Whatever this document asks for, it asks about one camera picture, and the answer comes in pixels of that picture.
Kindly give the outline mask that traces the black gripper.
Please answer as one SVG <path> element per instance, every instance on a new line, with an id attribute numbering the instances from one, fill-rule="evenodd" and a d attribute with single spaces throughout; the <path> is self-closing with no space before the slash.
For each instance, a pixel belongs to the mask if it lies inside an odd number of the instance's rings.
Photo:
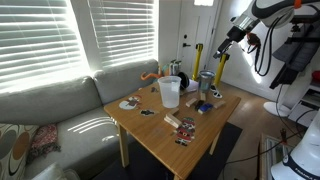
<path id="1" fill-rule="evenodd" d="M 214 59 L 219 59 L 221 54 L 225 53 L 234 42 L 240 42 L 246 35 L 246 32 L 233 26 L 227 33 L 227 38 L 218 47 L 217 52 L 213 55 Z"/>

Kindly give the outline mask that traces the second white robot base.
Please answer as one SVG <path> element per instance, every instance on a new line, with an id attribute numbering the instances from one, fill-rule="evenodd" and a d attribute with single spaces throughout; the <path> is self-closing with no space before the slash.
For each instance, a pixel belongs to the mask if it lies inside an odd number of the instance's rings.
<path id="1" fill-rule="evenodd" d="M 271 175 L 274 180 L 320 180 L 320 111 L 298 145 L 271 167 Z"/>

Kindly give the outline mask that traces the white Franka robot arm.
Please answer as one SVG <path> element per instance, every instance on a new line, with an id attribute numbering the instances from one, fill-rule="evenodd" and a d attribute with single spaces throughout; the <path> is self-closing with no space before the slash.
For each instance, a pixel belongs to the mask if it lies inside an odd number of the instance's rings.
<path id="1" fill-rule="evenodd" d="M 259 22 L 270 27 L 280 18 L 279 27 L 282 27 L 293 18 L 296 9 L 319 2 L 320 0 L 252 0 L 240 16 L 231 19 L 232 27 L 227 32 L 227 38 L 217 48 L 213 57 L 220 58 L 234 42 L 240 42 Z"/>

